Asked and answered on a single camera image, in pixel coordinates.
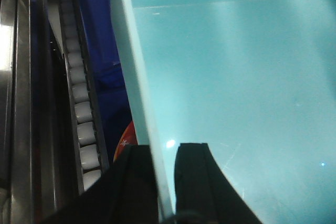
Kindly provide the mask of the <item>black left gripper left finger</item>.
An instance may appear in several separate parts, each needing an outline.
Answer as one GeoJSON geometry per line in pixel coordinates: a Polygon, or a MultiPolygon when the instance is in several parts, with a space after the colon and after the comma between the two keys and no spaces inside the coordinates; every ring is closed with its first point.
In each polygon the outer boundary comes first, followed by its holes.
{"type": "Polygon", "coordinates": [[[97,182],[43,223],[159,223],[149,146],[128,145],[97,182]]]}

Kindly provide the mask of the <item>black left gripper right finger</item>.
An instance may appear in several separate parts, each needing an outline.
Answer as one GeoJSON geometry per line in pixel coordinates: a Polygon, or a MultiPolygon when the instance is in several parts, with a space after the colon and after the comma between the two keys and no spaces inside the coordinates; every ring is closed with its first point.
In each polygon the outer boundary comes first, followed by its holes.
{"type": "Polygon", "coordinates": [[[260,223],[205,143],[179,146],[174,183],[177,223],[260,223]]]}

